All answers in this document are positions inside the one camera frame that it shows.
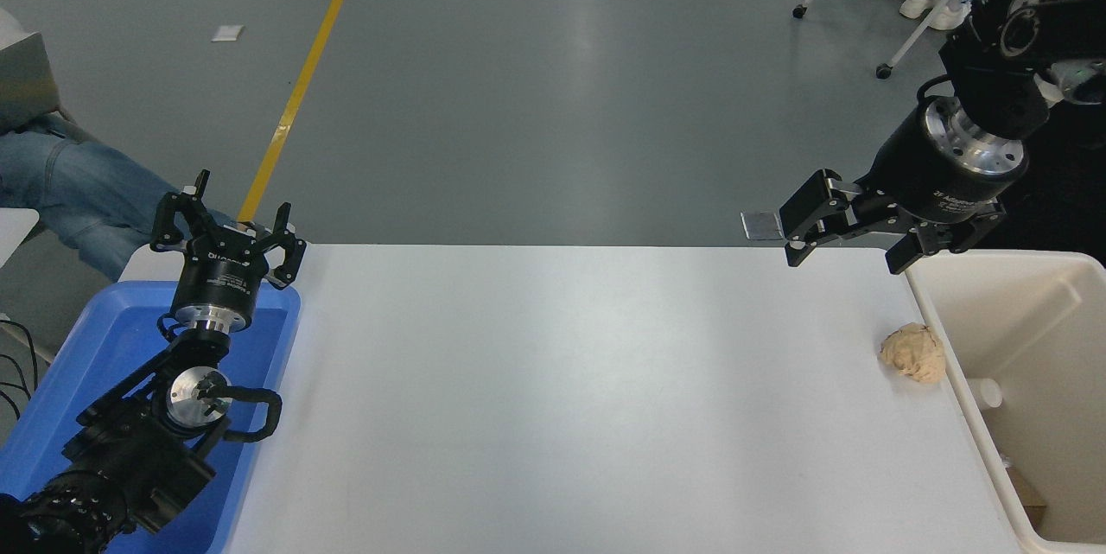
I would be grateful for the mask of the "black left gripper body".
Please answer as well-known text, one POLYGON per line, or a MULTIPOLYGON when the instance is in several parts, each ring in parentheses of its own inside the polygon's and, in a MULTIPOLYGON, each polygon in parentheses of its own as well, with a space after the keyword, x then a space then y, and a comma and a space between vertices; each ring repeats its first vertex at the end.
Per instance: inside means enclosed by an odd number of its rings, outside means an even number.
POLYGON ((233 228, 194 236, 182 251, 181 275, 170 314, 192 322, 204 311, 220 309, 232 322, 251 322, 268 264, 257 240, 233 228))

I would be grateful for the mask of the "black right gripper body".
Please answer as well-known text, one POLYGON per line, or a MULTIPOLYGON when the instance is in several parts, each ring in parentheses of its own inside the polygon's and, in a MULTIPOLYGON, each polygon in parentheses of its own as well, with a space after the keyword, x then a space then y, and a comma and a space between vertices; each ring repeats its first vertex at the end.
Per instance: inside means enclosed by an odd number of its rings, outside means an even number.
POLYGON ((874 157, 860 185, 889 194, 909 215, 956 224, 981 212, 1018 180, 1018 142, 963 109, 915 109, 874 157))

